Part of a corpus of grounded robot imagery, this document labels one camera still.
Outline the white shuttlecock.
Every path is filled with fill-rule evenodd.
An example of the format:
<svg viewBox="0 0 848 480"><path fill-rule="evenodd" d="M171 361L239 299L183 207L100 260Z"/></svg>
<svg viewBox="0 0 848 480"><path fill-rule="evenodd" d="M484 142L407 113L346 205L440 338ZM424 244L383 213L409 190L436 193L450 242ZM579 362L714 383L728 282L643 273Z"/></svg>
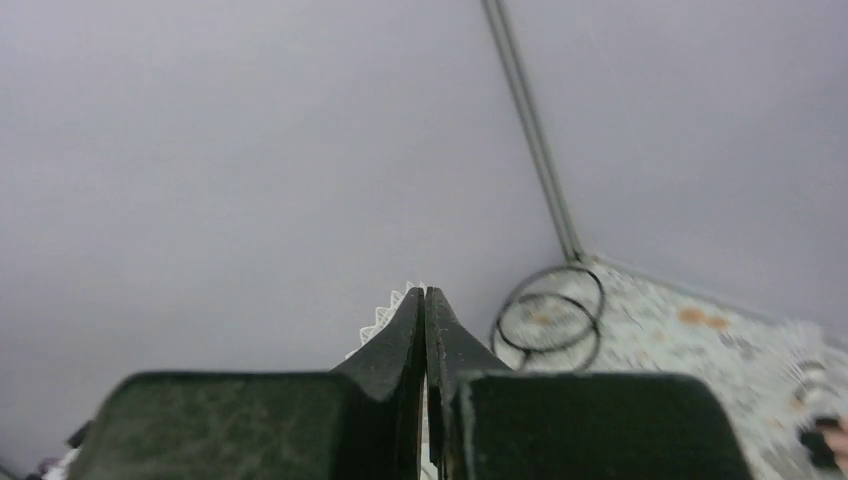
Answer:
<svg viewBox="0 0 848 480"><path fill-rule="evenodd" d="M411 281L407 281L405 283L405 287L400 290L392 290L389 296L388 303L385 305L378 305L374 310L374 320L359 329L359 342L360 344L355 347L352 351L348 352L344 359L347 360L351 356L353 356L359 349L365 346L371 339L373 339L378 333L380 333L392 320L396 311L398 310L400 304L404 300L406 294L413 289L420 288L422 290L426 289L426 285L423 282L414 283Z"/></svg>

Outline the floral tablecloth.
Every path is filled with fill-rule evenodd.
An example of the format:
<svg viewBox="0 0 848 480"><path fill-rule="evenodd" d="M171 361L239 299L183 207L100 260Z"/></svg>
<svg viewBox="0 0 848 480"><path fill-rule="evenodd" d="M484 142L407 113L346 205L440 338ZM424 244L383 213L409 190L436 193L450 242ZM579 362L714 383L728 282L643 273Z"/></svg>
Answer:
<svg viewBox="0 0 848 480"><path fill-rule="evenodd" d="M817 416L847 413L847 339L803 320L774 320L606 262L581 265L606 291L592 372L670 372L706 383L728 412L758 479L837 479L813 467L798 440ZM557 286L580 299L585 281ZM571 371L582 350L524 370Z"/></svg>

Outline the pink music stand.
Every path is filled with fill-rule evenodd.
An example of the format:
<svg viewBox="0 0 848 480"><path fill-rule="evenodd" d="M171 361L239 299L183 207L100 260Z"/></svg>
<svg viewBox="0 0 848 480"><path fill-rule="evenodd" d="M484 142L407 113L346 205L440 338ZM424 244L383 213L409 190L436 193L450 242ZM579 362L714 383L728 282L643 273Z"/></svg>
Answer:
<svg viewBox="0 0 848 480"><path fill-rule="evenodd" d="M814 468L847 475L847 417L815 417L798 440Z"/></svg>

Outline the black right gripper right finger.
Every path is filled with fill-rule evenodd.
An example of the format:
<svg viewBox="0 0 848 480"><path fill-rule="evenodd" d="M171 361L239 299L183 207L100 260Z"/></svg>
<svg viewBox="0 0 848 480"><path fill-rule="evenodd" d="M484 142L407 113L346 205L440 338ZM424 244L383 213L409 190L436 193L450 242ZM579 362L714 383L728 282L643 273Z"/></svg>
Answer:
<svg viewBox="0 0 848 480"><path fill-rule="evenodd" d="M442 479L748 479L720 402L668 372L519 372L425 296L429 454Z"/></svg>

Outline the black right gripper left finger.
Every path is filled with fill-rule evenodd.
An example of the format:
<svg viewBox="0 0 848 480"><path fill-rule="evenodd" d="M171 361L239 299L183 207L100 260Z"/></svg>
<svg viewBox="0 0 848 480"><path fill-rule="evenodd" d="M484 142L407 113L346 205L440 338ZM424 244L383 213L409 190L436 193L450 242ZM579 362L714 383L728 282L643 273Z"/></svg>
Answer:
<svg viewBox="0 0 848 480"><path fill-rule="evenodd" d="M424 293L319 372L142 372L91 421L72 479L416 479Z"/></svg>

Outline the black badminton racket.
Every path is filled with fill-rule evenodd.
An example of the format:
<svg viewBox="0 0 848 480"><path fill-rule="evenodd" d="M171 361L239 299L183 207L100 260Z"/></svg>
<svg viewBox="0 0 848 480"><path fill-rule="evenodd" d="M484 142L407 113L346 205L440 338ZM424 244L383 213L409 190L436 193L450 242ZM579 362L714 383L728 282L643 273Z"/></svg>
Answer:
<svg viewBox="0 0 848 480"><path fill-rule="evenodd" d="M580 299L557 286L560 280L585 281L589 297ZM594 355L600 346L606 291L600 277L581 265L550 267L522 280L508 294L489 334L490 349L506 347L525 359L560 353L584 342Z"/></svg>
<svg viewBox="0 0 848 480"><path fill-rule="evenodd" d="M551 355L582 350L571 371L585 371L595 363L601 345L601 319L606 295L585 302L559 292L521 293L506 301L489 334L489 349L514 353L514 368Z"/></svg>

